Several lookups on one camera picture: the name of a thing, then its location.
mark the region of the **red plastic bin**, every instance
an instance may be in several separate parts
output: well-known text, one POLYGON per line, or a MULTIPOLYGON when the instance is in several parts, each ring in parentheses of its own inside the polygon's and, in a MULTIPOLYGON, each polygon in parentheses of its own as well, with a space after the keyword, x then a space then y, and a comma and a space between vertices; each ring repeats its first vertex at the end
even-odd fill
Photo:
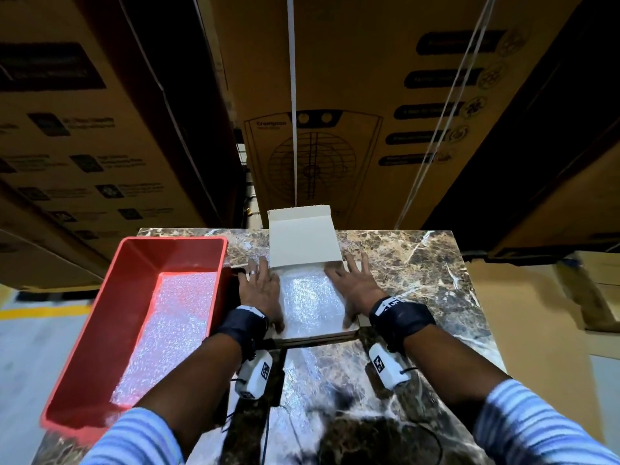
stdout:
POLYGON ((205 336, 220 323, 230 268, 224 237, 128 237, 121 241, 92 310, 52 391, 44 429, 92 445, 131 407, 112 403, 154 305, 162 273, 216 272, 205 336))

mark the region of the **yellow floor line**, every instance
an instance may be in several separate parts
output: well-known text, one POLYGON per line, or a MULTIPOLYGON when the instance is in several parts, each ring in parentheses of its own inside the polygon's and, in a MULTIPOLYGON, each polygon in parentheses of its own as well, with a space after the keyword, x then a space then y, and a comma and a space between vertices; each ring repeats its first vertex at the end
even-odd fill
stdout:
POLYGON ((39 307, 0 310, 0 320, 88 315, 90 312, 90 307, 91 305, 72 305, 69 307, 39 307))

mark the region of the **brown marble surface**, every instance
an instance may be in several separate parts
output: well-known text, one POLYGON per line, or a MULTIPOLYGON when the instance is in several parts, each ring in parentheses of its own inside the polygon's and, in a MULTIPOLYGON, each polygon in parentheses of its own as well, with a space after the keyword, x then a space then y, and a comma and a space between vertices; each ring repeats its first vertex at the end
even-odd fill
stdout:
MULTIPOLYGON (((503 368, 450 232, 337 234, 342 250, 368 253, 377 282, 390 295, 427 304, 442 328, 503 368)), ((139 235, 223 235, 233 266, 269 254, 268 230, 151 228, 139 235)), ((273 351, 278 369, 266 395, 250 402, 231 392, 228 431, 204 434, 188 464, 260 463, 267 422, 267 464, 492 463, 423 375, 414 371, 394 393, 377 385, 367 355, 376 341, 374 330, 363 328, 353 341, 273 351)), ((84 453, 70 439, 48 433, 33 463, 77 464, 84 453)))

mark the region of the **striped sleeve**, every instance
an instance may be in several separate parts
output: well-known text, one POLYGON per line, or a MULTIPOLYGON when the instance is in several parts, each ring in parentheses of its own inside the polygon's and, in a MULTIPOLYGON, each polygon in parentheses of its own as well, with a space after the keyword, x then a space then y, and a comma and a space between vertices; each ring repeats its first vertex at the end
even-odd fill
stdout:
POLYGON ((166 422, 144 408, 123 414, 81 465, 179 465, 181 448, 166 422))
POLYGON ((620 464, 576 422, 512 379, 489 394, 474 439, 498 465, 620 464))

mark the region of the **wrist strap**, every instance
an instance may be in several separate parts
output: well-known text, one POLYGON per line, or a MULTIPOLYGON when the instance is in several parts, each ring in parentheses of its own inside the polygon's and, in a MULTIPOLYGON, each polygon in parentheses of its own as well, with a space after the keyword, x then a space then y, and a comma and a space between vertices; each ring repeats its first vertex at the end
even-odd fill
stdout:
POLYGON ((254 359, 256 343, 261 341, 269 328, 269 318, 255 307, 240 305, 226 315, 224 322, 212 335, 223 333, 229 335, 241 346, 243 362, 254 359))
POLYGON ((408 302, 397 297, 379 300, 368 317, 370 324, 387 343, 391 352, 405 355, 403 341, 428 325, 435 325, 435 319, 428 307, 422 303, 408 302))

